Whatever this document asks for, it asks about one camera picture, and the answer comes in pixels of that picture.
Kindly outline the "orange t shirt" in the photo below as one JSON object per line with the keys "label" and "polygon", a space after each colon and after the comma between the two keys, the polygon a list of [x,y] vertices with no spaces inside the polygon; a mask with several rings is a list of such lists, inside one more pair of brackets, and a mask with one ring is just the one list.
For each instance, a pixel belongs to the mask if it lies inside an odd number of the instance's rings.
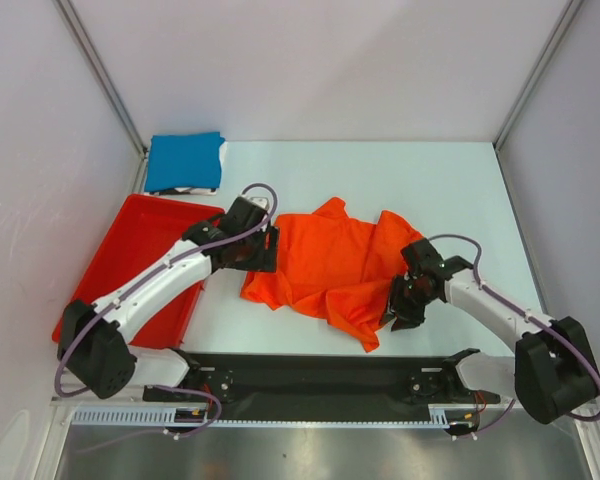
{"label": "orange t shirt", "polygon": [[282,214],[275,226],[276,271],[247,274],[240,296],[322,319],[376,350],[391,282],[408,271],[401,250],[423,235],[387,210],[375,223],[355,219],[338,197],[312,213]]}

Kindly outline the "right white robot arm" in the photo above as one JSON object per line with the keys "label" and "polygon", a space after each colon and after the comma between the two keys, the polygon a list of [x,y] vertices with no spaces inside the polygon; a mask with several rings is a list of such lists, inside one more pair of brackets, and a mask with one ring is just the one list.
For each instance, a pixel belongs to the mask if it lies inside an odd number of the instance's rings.
{"label": "right white robot arm", "polygon": [[600,373],[583,325],[517,305],[482,278],[477,260],[443,258],[433,242],[424,238],[402,249],[407,271],[391,282],[384,322],[394,331],[417,328],[427,306],[441,301],[477,320],[512,353],[467,349],[451,357],[443,393],[453,401],[476,390],[498,393],[541,424],[562,416],[599,421]]}

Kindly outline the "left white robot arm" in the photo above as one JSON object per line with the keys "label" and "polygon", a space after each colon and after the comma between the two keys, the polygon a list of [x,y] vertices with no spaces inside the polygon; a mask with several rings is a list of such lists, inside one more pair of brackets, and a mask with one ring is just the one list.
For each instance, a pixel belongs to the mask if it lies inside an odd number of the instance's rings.
{"label": "left white robot arm", "polygon": [[108,399],[128,386],[164,385],[177,398],[201,387],[193,363],[174,347],[131,346],[139,331],[168,303],[219,269],[272,272],[278,229],[274,198],[241,195],[218,219],[192,225],[152,265],[92,303],[66,306],[58,344],[60,372],[83,392]]}

